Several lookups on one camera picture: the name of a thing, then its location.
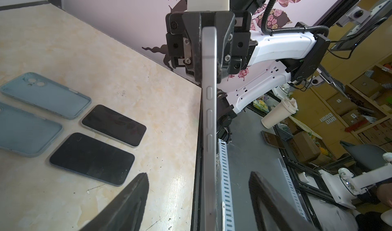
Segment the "light blue phone case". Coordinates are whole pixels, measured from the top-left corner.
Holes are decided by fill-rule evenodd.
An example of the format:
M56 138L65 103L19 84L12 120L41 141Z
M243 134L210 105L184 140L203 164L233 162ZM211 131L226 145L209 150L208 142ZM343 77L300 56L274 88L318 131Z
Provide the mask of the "light blue phone case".
M1 86L1 93L68 120L79 117L91 98L37 73L25 73Z
M62 131L63 126L57 122L1 103L1 149L37 157Z

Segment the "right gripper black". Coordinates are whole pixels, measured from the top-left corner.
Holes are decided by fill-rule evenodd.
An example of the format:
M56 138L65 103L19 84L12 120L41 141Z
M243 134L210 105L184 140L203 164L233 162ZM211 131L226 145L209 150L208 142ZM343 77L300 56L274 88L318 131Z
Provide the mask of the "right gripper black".
M247 68L256 46L250 12L174 12L165 21L173 68L184 68L197 84L214 68L218 84Z

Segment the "phone on grey bench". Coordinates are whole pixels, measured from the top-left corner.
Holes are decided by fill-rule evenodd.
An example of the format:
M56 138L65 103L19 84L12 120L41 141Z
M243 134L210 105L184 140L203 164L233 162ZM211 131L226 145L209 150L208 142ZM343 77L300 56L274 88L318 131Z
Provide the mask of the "phone on grey bench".
M266 143L270 145L271 147L278 148L278 149L284 149L284 144L281 138L275 134L266 132L266 131L261 131L261 134L263 135Z

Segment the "wooden shelf with boxes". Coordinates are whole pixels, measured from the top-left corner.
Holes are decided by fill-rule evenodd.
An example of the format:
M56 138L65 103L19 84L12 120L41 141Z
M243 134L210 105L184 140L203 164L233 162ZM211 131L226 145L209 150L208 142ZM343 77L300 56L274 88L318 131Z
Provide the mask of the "wooden shelf with boxes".
M375 144L392 150L392 55L355 58L322 65L342 82L345 95L328 84L295 91L294 117L322 137L336 158L347 151L341 142Z

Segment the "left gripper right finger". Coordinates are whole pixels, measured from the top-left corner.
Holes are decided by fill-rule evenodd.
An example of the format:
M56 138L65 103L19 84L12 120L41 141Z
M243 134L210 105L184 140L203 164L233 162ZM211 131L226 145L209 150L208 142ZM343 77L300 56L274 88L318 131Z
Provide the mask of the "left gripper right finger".
M249 191L257 229L259 231L267 230L267 222L262 212L263 206L281 231L317 230L259 172L251 172Z

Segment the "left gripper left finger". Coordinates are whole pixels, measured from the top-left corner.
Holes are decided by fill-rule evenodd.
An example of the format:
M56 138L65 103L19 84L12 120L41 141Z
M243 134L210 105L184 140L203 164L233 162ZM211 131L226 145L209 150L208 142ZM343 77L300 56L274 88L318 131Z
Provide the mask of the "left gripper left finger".
M138 231L149 193L146 173L138 174L83 231Z

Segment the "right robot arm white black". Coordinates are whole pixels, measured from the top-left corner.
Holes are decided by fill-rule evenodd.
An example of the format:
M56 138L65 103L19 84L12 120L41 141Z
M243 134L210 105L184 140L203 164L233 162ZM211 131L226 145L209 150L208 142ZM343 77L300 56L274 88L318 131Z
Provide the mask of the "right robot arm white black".
M166 15L168 56L202 88L203 136L223 127L262 94L298 83L318 68L330 41L326 26L297 23L273 28L277 0L186 0L186 10ZM217 85L248 67L270 66L218 101Z

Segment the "white paper cup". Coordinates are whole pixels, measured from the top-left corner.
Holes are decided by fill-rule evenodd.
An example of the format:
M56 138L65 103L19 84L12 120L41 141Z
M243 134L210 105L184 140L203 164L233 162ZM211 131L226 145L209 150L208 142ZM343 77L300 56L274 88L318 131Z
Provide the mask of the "white paper cup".
M279 122L296 114L297 111L297 101L294 98L289 99L286 97L262 118L261 123L266 129L271 129Z

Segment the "black smartphone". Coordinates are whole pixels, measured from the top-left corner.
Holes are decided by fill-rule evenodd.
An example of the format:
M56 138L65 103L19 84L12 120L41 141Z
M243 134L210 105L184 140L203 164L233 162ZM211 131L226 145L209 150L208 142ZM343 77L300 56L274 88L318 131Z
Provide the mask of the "black smartphone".
M216 230L216 99L217 30L204 27L201 35L203 99L203 189L206 231Z
M85 115L81 124L130 147L138 147L147 131L146 126L101 104Z
M53 166L113 186L124 184L134 161L133 154L81 133L71 134L49 159Z

